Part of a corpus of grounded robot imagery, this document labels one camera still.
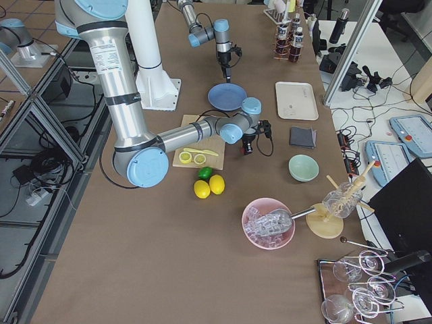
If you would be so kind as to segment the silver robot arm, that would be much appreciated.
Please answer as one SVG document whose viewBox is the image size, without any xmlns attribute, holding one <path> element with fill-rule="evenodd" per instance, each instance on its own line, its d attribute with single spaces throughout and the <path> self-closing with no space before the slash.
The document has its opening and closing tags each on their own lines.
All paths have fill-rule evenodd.
<svg viewBox="0 0 432 324">
<path fill-rule="evenodd" d="M 158 184 L 169 168 L 168 152 L 218 135 L 226 143 L 253 135 L 262 124 L 261 102 L 244 99 L 231 117 L 205 117 L 187 126 L 152 133 L 144 104 L 158 107 L 178 87 L 161 65 L 148 1 L 56 1 L 60 34 L 84 40 L 89 48 L 117 134 L 113 166 L 131 184 Z"/>
<path fill-rule="evenodd" d="M 210 21 L 209 26 L 204 26 L 198 21 L 193 1 L 177 1 L 177 7 L 182 13 L 188 26 L 188 40 L 192 47 L 199 47 L 209 41 L 215 41 L 216 58 L 221 67 L 225 81 L 232 81 L 232 68 L 237 64 L 231 64 L 232 53 L 242 57 L 242 49 L 234 44 L 230 38 L 230 23 L 227 19 Z"/>
</svg>

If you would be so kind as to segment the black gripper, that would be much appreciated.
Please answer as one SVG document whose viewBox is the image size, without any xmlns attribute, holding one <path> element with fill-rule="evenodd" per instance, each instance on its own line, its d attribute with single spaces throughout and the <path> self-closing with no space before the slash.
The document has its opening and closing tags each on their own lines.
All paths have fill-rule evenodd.
<svg viewBox="0 0 432 324">
<path fill-rule="evenodd" d="M 261 134 L 264 134 L 266 138 L 272 140 L 271 124 L 266 119 L 259 120 L 257 125 L 250 129 L 249 133 L 246 133 L 242 136 L 241 152 L 243 155 L 249 155 L 247 154 L 248 149 L 253 151 L 252 141 Z"/>
<path fill-rule="evenodd" d="M 232 59 L 232 53 L 238 56 L 237 62 L 233 65 L 230 64 Z M 219 65 L 223 68 L 223 77 L 227 83 L 231 82 L 232 72 L 231 68 L 234 67 L 242 57 L 242 48 L 235 45 L 234 47 L 229 48 L 228 50 L 217 51 L 217 60 Z"/>
</svg>

